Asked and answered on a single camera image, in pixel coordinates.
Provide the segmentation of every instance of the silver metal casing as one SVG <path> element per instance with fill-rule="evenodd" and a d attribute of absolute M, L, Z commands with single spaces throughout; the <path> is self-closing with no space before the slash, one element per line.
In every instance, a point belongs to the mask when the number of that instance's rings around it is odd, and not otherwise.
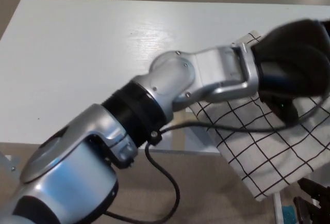
<path fill-rule="evenodd" d="M 133 81 L 141 85 L 164 111 L 173 112 L 204 100 L 223 102 L 254 95 L 259 77 L 251 49 L 244 43 L 196 53 L 169 51 L 151 64 L 149 74 Z"/>

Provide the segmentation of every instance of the checkered cloth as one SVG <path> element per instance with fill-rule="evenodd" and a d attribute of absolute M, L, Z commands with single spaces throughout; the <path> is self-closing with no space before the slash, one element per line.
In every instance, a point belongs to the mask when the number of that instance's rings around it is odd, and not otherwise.
<path fill-rule="evenodd" d="M 239 39 L 252 45 L 261 39 L 256 31 Z M 315 99 L 295 102 L 302 114 L 315 106 Z M 200 121 L 235 127 L 283 125 L 259 97 L 218 104 L 199 102 L 190 107 Z M 240 175 L 256 200 L 280 191 L 330 161 L 329 101 L 306 123 L 270 134 L 208 130 L 214 144 Z"/>

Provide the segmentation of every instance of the screw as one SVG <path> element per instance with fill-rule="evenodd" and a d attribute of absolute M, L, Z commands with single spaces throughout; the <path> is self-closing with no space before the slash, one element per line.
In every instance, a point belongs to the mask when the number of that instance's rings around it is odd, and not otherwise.
<path fill-rule="evenodd" d="M 151 132 L 151 137 L 156 138 L 158 136 L 158 133 L 156 131 Z"/>

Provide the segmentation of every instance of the towel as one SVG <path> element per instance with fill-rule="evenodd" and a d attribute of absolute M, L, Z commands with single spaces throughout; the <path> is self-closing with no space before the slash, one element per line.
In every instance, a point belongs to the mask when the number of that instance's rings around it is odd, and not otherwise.
<path fill-rule="evenodd" d="M 261 39 L 253 30 L 236 42 L 253 45 Z M 313 108 L 318 98 L 294 100 L 299 115 Z M 235 127 L 267 128 L 283 125 L 258 95 L 250 98 L 190 106 L 203 122 Z M 235 133 L 209 129 L 215 146 L 241 177 L 256 200 L 280 191 L 330 161 L 330 105 L 292 129 L 259 133 Z"/>

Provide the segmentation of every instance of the white table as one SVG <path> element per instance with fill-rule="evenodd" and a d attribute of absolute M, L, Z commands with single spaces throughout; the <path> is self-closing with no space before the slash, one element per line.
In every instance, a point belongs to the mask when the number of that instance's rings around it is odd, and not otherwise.
<path fill-rule="evenodd" d="M 43 143 L 164 51 L 198 51 L 252 29 L 265 34 L 285 22 L 329 17 L 327 6 L 21 0 L 0 41 L 0 142 Z M 184 137 L 184 151 L 217 152 L 201 130 Z M 158 149 L 172 151 L 171 139 Z"/>

